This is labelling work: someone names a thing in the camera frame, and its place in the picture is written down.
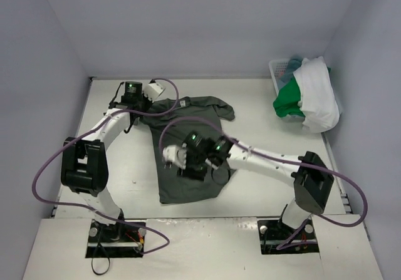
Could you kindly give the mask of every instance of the laundry basket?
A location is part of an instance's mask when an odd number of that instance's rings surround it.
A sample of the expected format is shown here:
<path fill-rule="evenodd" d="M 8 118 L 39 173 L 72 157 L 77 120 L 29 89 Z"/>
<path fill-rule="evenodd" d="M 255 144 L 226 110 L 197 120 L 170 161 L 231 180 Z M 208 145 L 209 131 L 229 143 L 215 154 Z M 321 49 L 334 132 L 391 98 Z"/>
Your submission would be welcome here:
<path fill-rule="evenodd" d="M 278 59 L 278 60 L 271 60 L 269 62 L 269 69 L 271 78 L 273 80 L 274 89 L 276 90 L 276 94 L 278 95 L 278 85 L 277 81 L 279 80 L 280 76 L 284 74 L 287 69 L 289 59 Z M 305 117 L 299 115 L 287 115 L 283 117 L 281 120 L 285 122 L 303 122 Z"/>

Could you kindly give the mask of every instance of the green cloth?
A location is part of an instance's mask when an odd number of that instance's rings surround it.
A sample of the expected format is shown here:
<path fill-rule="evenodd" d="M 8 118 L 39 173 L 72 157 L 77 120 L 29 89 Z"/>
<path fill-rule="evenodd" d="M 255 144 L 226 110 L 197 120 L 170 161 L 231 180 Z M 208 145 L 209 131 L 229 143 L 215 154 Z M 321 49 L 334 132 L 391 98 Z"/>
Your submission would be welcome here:
<path fill-rule="evenodd" d="M 305 117 L 298 106 L 301 100 L 301 91 L 296 83 L 295 77 L 292 77 L 287 85 L 279 90 L 276 100 L 273 102 L 273 107 L 276 110 L 277 116 L 283 118 L 287 115 L 298 115 Z"/>

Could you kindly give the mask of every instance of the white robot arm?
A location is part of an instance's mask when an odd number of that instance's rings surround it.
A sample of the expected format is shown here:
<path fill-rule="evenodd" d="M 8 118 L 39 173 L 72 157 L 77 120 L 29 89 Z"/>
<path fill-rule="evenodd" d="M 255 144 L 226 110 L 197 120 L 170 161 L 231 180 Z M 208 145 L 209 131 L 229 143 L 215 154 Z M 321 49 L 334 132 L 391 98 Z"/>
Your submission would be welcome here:
<path fill-rule="evenodd" d="M 128 112 L 113 116 L 113 113 L 121 109 L 145 112 L 165 90 L 155 81 L 151 81 L 143 91 L 141 83 L 121 83 L 118 89 L 122 85 L 125 85 L 125 93 L 121 102 L 114 102 L 117 90 L 105 116 L 93 128 L 98 127 L 105 119 L 110 120 L 99 130 L 64 151 L 61 165 L 61 183 L 79 194 L 89 206 L 115 219 L 123 219 L 123 213 L 107 189 L 106 151 L 122 131 L 129 132 L 139 116 Z M 115 224 L 97 214 L 94 218 L 101 224 Z"/>
<path fill-rule="evenodd" d="M 317 154 L 307 152 L 303 157 L 281 155 L 253 148 L 242 142 L 239 144 L 246 150 L 226 137 L 213 141 L 191 132 L 181 147 L 169 145 L 164 148 L 163 157 L 166 162 L 178 166 L 179 175 L 190 179 L 201 180 L 208 167 L 218 169 L 223 162 L 227 162 L 231 169 L 257 172 L 293 187 L 295 198 L 284 208 L 281 216 L 282 223 L 292 229 L 297 229 L 311 214 L 323 213 L 334 181 L 331 175 L 268 160 L 255 155 L 251 150 L 270 157 L 325 167 Z"/>

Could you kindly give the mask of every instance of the white table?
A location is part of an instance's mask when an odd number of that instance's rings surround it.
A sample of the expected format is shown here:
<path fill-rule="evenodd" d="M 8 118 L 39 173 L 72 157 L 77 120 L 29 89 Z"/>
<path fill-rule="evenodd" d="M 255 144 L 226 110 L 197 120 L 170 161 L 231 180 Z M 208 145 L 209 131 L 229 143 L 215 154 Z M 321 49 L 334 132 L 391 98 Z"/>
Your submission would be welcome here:
<path fill-rule="evenodd" d="M 88 96 L 79 134 L 88 131 L 103 116 L 108 102 L 121 81 L 94 80 Z M 169 84 L 161 98 L 175 98 Z M 216 96 L 234 107 L 236 119 L 222 121 L 223 130 L 244 143 L 272 152 L 303 155 L 316 152 L 331 167 L 320 134 L 307 134 L 299 123 L 282 122 L 272 102 L 276 94 L 270 79 L 252 80 L 175 80 L 180 97 Z M 215 199 L 190 204 L 161 205 L 152 136 L 148 126 L 139 125 L 129 134 L 120 134 L 107 150 L 110 172 L 108 188 L 128 219 L 186 217 L 277 216 L 293 196 L 293 189 L 266 176 L 240 170 Z M 60 201 L 83 202 L 63 187 Z M 335 182 L 326 214 L 344 214 Z M 92 213 L 76 207 L 59 207 L 55 217 L 90 218 Z"/>
<path fill-rule="evenodd" d="M 332 216 L 351 223 L 358 216 Z M 362 225 L 341 228 L 313 218 L 320 253 L 262 255 L 256 218 L 147 221 L 171 244 L 143 258 L 112 259 L 104 280 L 382 280 Z M 24 280 L 100 279 L 85 259 L 90 219 L 42 220 Z M 148 233 L 145 246 L 163 243 Z M 107 261 L 95 259 L 97 271 Z"/>

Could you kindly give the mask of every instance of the pile of clothes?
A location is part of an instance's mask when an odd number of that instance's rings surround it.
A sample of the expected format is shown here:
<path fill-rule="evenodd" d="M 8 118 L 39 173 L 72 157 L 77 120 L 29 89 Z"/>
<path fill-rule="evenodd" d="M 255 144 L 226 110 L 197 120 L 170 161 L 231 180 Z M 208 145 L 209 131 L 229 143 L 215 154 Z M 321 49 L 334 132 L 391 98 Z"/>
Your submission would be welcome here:
<path fill-rule="evenodd" d="M 312 60 L 293 56 L 277 82 L 279 93 L 273 103 L 277 116 L 301 120 L 304 128 L 312 133 L 335 127 L 340 111 L 329 72 L 322 56 Z"/>

